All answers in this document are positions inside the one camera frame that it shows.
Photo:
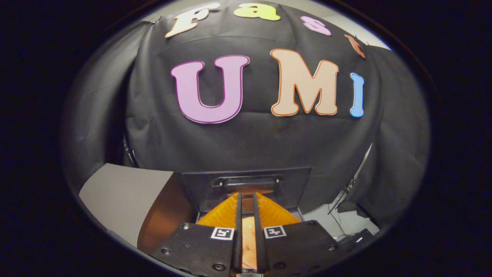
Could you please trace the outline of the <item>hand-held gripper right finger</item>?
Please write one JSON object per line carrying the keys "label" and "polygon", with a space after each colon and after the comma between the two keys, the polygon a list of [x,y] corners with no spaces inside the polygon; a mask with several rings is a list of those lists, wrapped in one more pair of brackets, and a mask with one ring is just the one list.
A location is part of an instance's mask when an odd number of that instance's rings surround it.
{"label": "hand-held gripper right finger", "polygon": [[342,260],[342,248],[315,220],[263,227],[259,194],[253,195],[257,273],[318,275]]}

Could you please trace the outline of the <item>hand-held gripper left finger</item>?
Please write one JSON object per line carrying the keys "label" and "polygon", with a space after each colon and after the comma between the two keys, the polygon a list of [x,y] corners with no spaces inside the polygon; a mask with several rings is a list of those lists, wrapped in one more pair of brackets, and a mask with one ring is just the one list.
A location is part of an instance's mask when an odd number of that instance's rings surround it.
{"label": "hand-held gripper left finger", "polygon": [[181,223],[152,257],[181,272],[198,277],[231,277],[242,270],[242,195],[236,193],[234,228]]}

